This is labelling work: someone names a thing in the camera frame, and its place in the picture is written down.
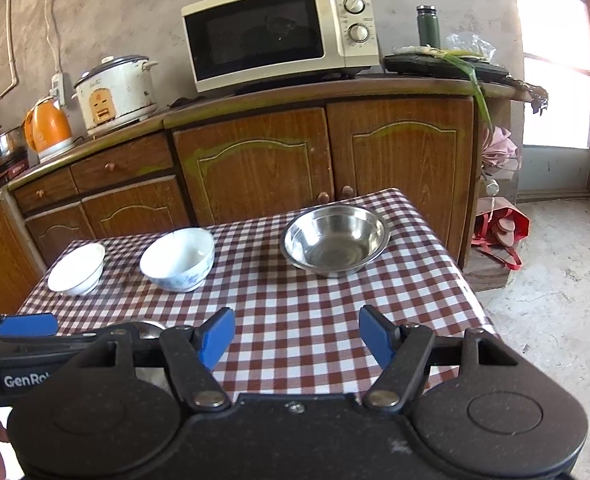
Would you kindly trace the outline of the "large steel plate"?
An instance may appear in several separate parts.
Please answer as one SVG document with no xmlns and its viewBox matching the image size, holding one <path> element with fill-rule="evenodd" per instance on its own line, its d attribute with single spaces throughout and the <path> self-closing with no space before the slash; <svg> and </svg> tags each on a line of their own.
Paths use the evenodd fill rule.
<svg viewBox="0 0 590 480">
<path fill-rule="evenodd" d="M 166 330 L 164 324 L 152 320 L 125 320 L 127 325 L 131 325 L 137 332 L 137 339 L 141 344 L 137 344 L 134 356 L 136 376 L 153 386 L 170 392 L 168 380 L 161 362 L 163 355 L 157 342 L 158 336 L 163 330 Z"/>
</svg>

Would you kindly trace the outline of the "white shallow bowl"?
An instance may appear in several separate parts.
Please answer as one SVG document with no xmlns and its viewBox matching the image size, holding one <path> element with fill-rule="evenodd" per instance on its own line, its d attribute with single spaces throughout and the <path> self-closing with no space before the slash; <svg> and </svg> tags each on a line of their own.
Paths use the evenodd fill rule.
<svg viewBox="0 0 590 480">
<path fill-rule="evenodd" d="M 99 284 L 104 269 L 105 247 L 89 243 L 66 254 L 53 266 L 48 289 L 66 296 L 84 296 Z"/>
</svg>

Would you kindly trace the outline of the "blue white porcelain bowl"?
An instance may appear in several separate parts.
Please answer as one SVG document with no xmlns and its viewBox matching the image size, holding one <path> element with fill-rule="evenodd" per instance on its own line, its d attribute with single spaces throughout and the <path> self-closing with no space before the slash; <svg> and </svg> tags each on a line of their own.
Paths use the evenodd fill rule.
<svg viewBox="0 0 590 480">
<path fill-rule="evenodd" d="M 185 228 L 155 240 L 140 258 L 141 273 L 166 292 L 192 292 L 203 284 L 215 260 L 214 236 Z"/>
</svg>

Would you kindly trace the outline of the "red white checkered tablecloth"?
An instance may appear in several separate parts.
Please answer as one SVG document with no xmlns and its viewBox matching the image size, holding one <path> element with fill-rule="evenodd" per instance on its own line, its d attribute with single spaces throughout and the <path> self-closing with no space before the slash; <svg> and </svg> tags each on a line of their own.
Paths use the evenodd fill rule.
<svg viewBox="0 0 590 480">
<path fill-rule="evenodd" d="M 459 268 L 399 190 L 362 195 L 356 204 L 380 214 L 391 239 L 355 274 L 323 278 L 291 266 L 279 244 L 289 215 L 278 214 L 215 226 L 214 266 L 193 292 L 165 292 L 141 273 L 152 235 L 121 236 L 104 241 L 105 267 L 92 292 L 68 297 L 39 282 L 20 312 L 49 312 L 71 334 L 124 320 L 199 325 L 231 308 L 235 337 L 215 370 L 230 396 L 367 390 L 380 370 L 358 334 L 365 304 L 440 335 L 490 327 Z"/>
</svg>

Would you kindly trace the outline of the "steel bowl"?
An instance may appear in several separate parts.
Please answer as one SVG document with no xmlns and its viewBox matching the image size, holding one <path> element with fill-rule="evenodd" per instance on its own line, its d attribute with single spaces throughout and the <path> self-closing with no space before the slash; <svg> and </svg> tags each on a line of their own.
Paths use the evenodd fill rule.
<svg viewBox="0 0 590 480">
<path fill-rule="evenodd" d="M 290 221 L 280 250 L 297 269 L 338 278 L 379 258 L 390 239 L 391 229 L 380 214 L 337 203 L 311 208 Z"/>
</svg>

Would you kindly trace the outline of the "red bag on floor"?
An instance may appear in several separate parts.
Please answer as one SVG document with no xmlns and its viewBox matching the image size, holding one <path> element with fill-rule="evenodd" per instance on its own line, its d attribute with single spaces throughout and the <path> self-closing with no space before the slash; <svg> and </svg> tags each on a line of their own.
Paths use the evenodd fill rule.
<svg viewBox="0 0 590 480">
<path fill-rule="evenodd" d="M 518 271 L 522 259 L 517 244 L 526 240 L 530 220 L 503 197 L 484 197 L 477 202 L 472 247 L 501 263 L 504 268 Z"/>
</svg>

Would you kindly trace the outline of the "steel pot on cooker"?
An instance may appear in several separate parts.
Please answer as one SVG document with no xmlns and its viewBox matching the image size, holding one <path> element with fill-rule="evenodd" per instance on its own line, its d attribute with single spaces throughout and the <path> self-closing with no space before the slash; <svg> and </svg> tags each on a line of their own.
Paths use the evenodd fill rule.
<svg viewBox="0 0 590 480">
<path fill-rule="evenodd" d="M 0 132 L 0 188 L 30 168 L 21 127 Z"/>
</svg>

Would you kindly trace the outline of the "brown wooden kitchen cabinet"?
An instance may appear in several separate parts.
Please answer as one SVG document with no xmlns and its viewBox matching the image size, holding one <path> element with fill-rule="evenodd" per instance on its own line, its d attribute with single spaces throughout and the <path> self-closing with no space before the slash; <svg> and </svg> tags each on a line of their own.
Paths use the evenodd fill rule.
<svg viewBox="0 0 590 480">
<path fill-rule="evenodd" d="M 0 313 L 73 240 L 210 226 L 398 188 L 456 262 L 470 251 L 486 120 L 523 94 L 382 77 L 218 99 L 86 141 L 0 188 Z"/>
</svg>

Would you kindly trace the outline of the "orange electric kettle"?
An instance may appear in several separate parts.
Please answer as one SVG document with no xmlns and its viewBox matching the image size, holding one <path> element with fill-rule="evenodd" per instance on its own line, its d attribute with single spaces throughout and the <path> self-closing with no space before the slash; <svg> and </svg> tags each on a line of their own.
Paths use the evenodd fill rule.
<svg viewBox="0 0 590 480">
<path fill-rule="evenodd" d="M 22 122 L 24 138 L 39 162 L 48 162 L 71 148 L 74 136 L 63 110 L 56 100 L 43 98 L 26 113 Z"/>
</svg>

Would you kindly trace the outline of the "pink folded umbrella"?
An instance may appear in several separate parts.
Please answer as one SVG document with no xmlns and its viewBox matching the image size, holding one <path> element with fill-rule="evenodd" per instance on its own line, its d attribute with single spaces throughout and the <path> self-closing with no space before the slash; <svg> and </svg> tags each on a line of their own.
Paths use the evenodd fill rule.
<svg viewBox="0 0 590 480">
<path fill-rule="evenodd" d="M 496 126 L 482 130 L 481 168 L 486 176 L 496 180 L 512 180 L 522 166 L 519 147 L 507 128 Z"/>
</svg>

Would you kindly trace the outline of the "white rice cooker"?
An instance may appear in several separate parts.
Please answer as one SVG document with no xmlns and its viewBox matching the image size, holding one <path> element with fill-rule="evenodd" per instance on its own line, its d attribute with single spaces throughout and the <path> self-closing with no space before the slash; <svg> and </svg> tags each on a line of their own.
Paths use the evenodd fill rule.
<svg viewBox="0 0 590 480">
<path fill-rule="evenodd" d="M 158 108 L 151 70 L 158 64 L 148 56 L 107 56 L 74 83 L 88 136 L 149 118 Z"/>
</svg>

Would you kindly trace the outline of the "black tray on counter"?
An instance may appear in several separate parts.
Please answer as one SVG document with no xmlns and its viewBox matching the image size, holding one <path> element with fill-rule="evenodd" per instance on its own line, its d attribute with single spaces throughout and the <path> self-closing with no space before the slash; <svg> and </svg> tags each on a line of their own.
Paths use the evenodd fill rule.
<svg viewBox="0 0 590 480">
<path fill-rule="evenodd" d="M 488 84 L 501 84 L 510 72 L 501 66 L 475 58 L 460 58 L 466 66 L 475 70 L 477 80 Z M 383 58 L 383 66 L 386 72 L 402 76 L 442 78 L 442 79 L 468 79 L 461 67 L 429 54 L 391 54 Z"/>
</svg>

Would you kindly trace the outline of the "clear plastic bag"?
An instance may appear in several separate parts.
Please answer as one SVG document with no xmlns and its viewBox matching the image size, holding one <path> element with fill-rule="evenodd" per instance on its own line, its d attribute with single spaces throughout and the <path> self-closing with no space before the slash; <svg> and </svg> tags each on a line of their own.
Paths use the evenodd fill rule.
<svg viewBox="0 0 590 480">
<path fill-rule="evenodd" d="M 467 55 L 476 55 L 491 61 L 496 47 L 473 32 L 454 32 L 446 37 L 444 44 L 450 50 L 466 51 Z"/>
</svg>

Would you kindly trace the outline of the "green thermos bottle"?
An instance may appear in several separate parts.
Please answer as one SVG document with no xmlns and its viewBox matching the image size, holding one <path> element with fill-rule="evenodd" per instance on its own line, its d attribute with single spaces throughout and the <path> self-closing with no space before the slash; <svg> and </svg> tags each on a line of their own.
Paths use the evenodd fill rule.
<svg viewBox="0 0 590 480">
<path fill-rule="evenodd" d="M 422 47 L 436 49 L 441 47 L 439 20 L 435 6 L 427 4 L 417 6 L 417 31 Z"/>
</svg>

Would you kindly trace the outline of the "cream microwave oven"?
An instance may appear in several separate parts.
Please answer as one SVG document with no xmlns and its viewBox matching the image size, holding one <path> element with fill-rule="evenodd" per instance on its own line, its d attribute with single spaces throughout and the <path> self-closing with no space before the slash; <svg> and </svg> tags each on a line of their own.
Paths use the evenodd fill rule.
<svg viewBox="0 0 590 480">
<path fill-rule="evenodd" d="M 204 0 L 181 15 L 199 93 L 380 64 L 372 0 Z"/>
</svg>

